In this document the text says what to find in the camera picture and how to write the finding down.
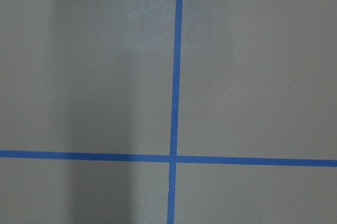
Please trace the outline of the brown paper table mat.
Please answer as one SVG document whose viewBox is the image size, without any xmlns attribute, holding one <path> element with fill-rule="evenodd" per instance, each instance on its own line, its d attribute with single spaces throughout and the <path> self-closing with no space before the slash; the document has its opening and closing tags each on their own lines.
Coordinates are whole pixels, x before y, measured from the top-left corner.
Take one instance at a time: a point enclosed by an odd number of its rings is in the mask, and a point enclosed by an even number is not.
<svg viewBox="0 0 337 224">
<path fill-rule="evenodd" d="M 336 223 L 336 0 L 1 0 L 1 223 Z"/>
</svg>

